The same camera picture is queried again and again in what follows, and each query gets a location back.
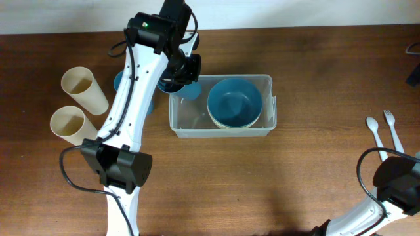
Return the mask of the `blue cup front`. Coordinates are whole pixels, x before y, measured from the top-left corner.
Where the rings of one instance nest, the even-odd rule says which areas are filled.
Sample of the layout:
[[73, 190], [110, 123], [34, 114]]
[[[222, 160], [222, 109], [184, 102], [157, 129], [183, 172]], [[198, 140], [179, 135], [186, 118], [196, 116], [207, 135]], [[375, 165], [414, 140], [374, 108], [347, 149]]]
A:
[[201, 85], [193, 82], [189, 85], [178, 85], [159, 81], [157, 87], [167, 94], [172, 94], [186, 100], [195, 100], [201, 94]]

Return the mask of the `blue cup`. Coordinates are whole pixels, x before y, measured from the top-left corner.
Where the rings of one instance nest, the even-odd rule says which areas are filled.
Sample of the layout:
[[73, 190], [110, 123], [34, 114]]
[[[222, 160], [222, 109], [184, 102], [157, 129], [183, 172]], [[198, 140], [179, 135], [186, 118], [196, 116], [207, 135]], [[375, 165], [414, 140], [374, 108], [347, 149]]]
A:
[[186, 100], [195, 100], [201, 94], [201, 85], [193, 82], [189, 85], [178, 85], [159, 81], [157, 87], [167, 94], [172, 94]]
[[[120, 71], [117, 75], [116, 75], [116, 77], [115, 77], [115, 79], [114, 79], [114, 90], [115, 91], [117, 91], [118, 90], [118, 88], [119, 88], [119, 84], [120, 84], [120, 82], [121, 82], [121, 80], [122, 80], [122, 76], [123, 76], [123, 71]], [[149, 105], [149, 107], [148, 107], [148, 111], [147, 111], [147, 115], [150, 115], [152, 112], [153, 112], [153, 108], [154, 108], [154, 104], [153, 104], [153, 101], [151, 100], [150, 101], [150, 105]]]

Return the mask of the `clear plastic container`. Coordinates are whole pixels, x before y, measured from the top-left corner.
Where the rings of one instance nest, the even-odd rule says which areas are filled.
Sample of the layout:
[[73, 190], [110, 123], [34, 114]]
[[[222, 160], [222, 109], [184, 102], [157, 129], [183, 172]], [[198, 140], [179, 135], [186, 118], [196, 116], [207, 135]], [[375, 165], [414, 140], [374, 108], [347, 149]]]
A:
[[[252, 82], [262, 94], [262, 118], [250, 128], [221, 129], [211, 120], [207, 110], [210, 90], [224, 79], [240, 78]], [[269, 75], [201, 75], [197, 81], [201, 94], [195, 100], [170, 95], [170, 127], [179, 138], [218, 138], [266, 136], [277, 124], [276, 97], [272, 95]]]

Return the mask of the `cream bowl back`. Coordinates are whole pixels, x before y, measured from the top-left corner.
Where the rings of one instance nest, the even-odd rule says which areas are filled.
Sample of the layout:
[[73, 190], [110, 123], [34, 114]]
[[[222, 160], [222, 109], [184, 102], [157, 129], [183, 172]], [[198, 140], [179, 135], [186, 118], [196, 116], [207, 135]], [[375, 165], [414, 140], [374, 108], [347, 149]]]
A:
[[[209, 111], [208, 112], [208, 114], [209, 114], [209, 116], [210, 116], [210, 118], [211, 118], [211, 120], [212, 119], [216, 119], [212, 114], [211, 114], [211, 112]], [[259, 115], [258, 117], [256, 117], [255, 119], [257, 120], [257, 122], [256, 123], [258, 123], [259, 122], [259, 120], [262, 118], [262, 116], [261, 115]], [[222, 122], [220, 122], [220, 123], [222, 123], [222, 124], [224, 124], [224, 125], [229, 125], [229, 126], [243, 126], [243, 125], [247, 125], [247, 124], [249, 124], [249, 123], [251, 123], [252, 121], [254, 121], [255, 119], [250, 119], [250, 118], [248, 118], [248, 117], [234, 117], [234, 118], [231, 118], [231, 119], [228, 119], [227, 120], [227, 124], [224, 124], [224, 123], [222, 123]]]

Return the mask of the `cream bowl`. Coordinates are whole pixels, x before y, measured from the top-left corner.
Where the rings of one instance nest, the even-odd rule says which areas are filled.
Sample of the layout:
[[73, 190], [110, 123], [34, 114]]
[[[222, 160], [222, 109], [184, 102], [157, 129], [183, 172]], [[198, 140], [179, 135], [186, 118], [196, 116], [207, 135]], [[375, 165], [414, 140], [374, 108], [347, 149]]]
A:
[[[208, 112], [208, 114], [209, 114], [209, 116], [210, 116], [210, 118], [211, 118], [211, 120], [212, 119], [216, 119], [212, 114], [211, 114], [211, 112], [209, 111]], [[255, 119], [257, 120], [257, 122], [256, 123], [258, 123], [259, 122], [259, 120], [262, 118], [262, 116], [261, 115], [259, 115], [258, 117], [256, 117]], [[227, 124], [224, 124], [224, 123], [222, 123], [222, 122], [220, 122], [220, 123], [222, 123], [222, 124], [224, 124], [224, 125], [229, 125], [229, 126], [243, 126], [243, 125], [247, 125], [247, 124], [249, 124], [249, 123], [251, 123], [252, 121], [254, 121], [255, 119], [250, 119], [250, 118], [248, 118], [248, 117], [234, 117], [234, 118], [231, 118], [231, 119], [228, 119], [227, 120]]]
[[219, 128], [221, 129], [237, 129], [237, 128], [249, 128], [252, 125], [254, 125], [257, 120], [255, 119], [254, 121], [252, 121], [251, 123], [247, 124], [247, 125], [243, 125], [243, 126], [229, 126], [229, 125], [224, 125], [222, 123], [220, 123], [219, 121], [217, 121], [216, 119], [212, 119], [212, 122]]

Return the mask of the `blue bowl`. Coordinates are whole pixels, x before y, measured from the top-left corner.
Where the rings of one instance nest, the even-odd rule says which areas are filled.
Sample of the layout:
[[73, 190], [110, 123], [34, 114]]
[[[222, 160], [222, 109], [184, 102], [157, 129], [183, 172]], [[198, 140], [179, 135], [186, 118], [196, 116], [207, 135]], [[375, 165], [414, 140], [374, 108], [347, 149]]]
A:
[[263, 111], [262, 94], [252, 82], [245, 79], [224, 79], [210, 90], [207, 110], [224, 124], [234, 117], [255, 119]]

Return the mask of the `blue cup back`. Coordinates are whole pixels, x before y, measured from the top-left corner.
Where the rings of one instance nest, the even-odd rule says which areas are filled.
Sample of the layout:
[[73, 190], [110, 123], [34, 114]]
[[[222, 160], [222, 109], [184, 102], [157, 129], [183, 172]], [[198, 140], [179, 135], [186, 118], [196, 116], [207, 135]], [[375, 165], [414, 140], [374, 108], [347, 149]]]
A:
[[[118, 90], [118, 88], [119, 88], [119, 84], [120, 84], [120, 82], [121, 82], [121, 80], [122, 80], [122, 76], [123, 76], [123, 71], [120, 71], [117, 75], [116, 75], [116, 77], [115, 77], [115, 79], [114, 79], [114, 90], [115, 91], [117, 91]], [[148, 107], [148, 111], [147, 111], [147, 115], [150, 115], [152, 112], [153, 112], [153, 108], [154, 108], [154, 104], [153, 104], [153, 101], [151, 100], [150, 101], [150, 105], [149, 105], [149, 107]]]

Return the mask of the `cream cup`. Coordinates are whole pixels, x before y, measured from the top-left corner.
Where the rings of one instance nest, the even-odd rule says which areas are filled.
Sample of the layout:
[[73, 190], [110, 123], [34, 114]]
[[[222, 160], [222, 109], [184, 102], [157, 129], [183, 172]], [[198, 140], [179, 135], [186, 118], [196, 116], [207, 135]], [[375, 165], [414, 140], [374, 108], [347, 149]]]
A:
[[109, 103], [93, 73], [82, 66], [69, 69], [61, 78], [62, 90], [92, 115], [102, 115]]
[[50, 120], [52, 132], [78, 146], [84, 139], [94, 140], [98, 133], [84, 112], [76, 106], [64, 106], [54, 112]]

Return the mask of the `cream bowl front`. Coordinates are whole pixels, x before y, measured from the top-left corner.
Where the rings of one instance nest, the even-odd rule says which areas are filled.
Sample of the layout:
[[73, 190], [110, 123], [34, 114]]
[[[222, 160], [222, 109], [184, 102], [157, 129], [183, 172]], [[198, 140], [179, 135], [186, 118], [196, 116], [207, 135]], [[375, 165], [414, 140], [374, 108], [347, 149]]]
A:
[[254, 125], [257, 120], [255, 119], [254, 121], [252, 121], [251, 123], [247, 124], [247, 125], [243, 125], [243, 126], [229, 126], [229, 125], [224, 125], [222, 123], [220, 123], [219, 121], [217, 121], [216, 119], [212, 119], [212, 122], [219, 128], [221, 129], [237, 129], [237, 128], [249, 128], [252, 125]]

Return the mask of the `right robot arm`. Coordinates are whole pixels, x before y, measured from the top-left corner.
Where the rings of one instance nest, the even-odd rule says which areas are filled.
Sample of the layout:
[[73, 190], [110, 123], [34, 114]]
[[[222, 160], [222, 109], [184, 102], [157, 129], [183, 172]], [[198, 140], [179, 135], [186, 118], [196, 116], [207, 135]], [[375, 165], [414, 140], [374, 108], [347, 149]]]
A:
[[[383, 147], [374, 129], [377, 146], [363, 152], [356, 165], [358, 182], [367, 197], [346, 214], [315, 227], [311, 235], [374, 235], [391, 222], [419, 213], [419, 155], [404, 153], [394, 122], [389, 125], [395, 148]], [[374, 151], [379, 152], [381, 164], [369, 191], [362, 180], [362, 161]]]

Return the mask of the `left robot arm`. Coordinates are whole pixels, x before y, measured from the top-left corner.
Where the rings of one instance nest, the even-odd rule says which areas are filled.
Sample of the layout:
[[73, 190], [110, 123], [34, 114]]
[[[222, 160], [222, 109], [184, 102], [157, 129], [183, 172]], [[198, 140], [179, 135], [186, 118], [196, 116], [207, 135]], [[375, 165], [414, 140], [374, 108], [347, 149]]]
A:
[[79, 149], [104, 186], [108, 202], [108, 235], [138, 235], [140, 188], [152, 167], [142, 153], [142, 130], [158, 83], [180, 89], [198, 80], [200, 38], [186, 30], [194, 19], [184, 1], [165, 1], [158, 14], [138, 13], [124, 30], [125, 69], [108, 117], [94, 140]]

